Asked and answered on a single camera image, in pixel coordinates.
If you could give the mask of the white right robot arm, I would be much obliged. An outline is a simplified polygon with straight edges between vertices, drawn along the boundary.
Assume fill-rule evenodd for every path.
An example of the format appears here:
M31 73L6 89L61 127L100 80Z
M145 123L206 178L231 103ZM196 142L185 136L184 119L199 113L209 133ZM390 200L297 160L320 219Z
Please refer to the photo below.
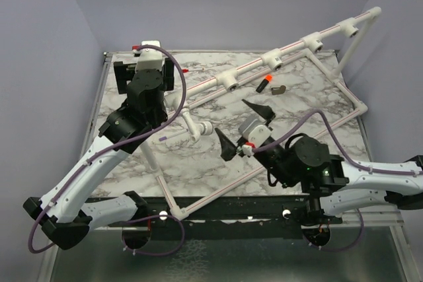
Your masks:
M285 135L274 139L270 123L275 113L271 107L251 102L247 106L255 113L239 126L241 137L236 143L220 129L215 131L222 159L254 157L274 177L271 187L280 184L292 188L299 184L307 194L303 214L310 223L374 205L394 205L399 210L422 208L421 156L400 163L354 160L318 109L308 112ZM298 131L314 114L321 116L339 155L331 154L327 144Z

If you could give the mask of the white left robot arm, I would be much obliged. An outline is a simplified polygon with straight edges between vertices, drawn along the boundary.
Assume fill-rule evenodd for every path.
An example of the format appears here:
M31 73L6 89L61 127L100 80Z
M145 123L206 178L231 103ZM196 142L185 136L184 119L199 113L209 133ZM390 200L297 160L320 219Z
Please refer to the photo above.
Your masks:
M134 191L114 199L87 199L105 177L126 160L148 137L171 123L164 94L174 89L180 65L173 56L148 57L136 63L114 64L121 106L110 113L87 152L67 175L42 197L29 197L24 210L52 245L68 250L91 231L114 223L136 226L148 215L146 201Z

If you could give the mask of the white plastic water faucet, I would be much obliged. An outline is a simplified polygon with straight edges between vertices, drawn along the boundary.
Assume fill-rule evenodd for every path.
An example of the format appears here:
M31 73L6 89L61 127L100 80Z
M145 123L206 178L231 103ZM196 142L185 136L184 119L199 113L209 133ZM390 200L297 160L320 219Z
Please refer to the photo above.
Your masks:
M196 123L192 119L188 108L183 108L180 112L180 115L187 125L191 142L197 143L201 136L211 135L213 133L213 124L209 121Z

